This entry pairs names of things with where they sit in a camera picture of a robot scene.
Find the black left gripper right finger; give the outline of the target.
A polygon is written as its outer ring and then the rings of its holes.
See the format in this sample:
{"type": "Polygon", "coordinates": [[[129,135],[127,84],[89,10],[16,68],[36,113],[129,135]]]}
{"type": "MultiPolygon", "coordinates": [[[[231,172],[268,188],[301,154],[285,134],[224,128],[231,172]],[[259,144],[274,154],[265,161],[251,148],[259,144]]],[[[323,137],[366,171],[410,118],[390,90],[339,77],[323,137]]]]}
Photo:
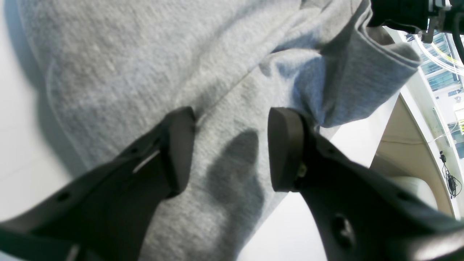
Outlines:
{"type": "Polygon", "coordinates": [[[329,261],[462,261],[463,223],[348,159],[292,108],[268,115],[272,188],[298,192],[329,261]]]}

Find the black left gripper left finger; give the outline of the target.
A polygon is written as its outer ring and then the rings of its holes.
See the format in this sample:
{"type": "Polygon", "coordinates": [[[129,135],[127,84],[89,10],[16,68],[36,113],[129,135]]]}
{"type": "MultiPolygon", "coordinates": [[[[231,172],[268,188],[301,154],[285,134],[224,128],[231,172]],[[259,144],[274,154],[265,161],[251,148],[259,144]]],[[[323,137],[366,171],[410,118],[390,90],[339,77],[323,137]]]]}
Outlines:
{"type": "Polygon", "coordinates": [[[195,115],[166,114],[111,162],[1,223],[1,251],[25,261],[136,261],[158,205],[187,187],[195,115]]]}

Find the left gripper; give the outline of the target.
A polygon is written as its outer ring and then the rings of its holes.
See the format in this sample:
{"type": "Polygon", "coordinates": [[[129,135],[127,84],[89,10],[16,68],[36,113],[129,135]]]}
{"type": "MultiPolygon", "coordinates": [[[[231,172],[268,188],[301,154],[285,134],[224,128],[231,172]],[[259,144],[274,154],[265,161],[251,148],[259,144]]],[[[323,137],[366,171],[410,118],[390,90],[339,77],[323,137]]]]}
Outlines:
{"type": "Polygon", "coordinates": [[[408,34],[463,35],[462,0],[371,0],[368,27],[387,26],[408,34]]]}

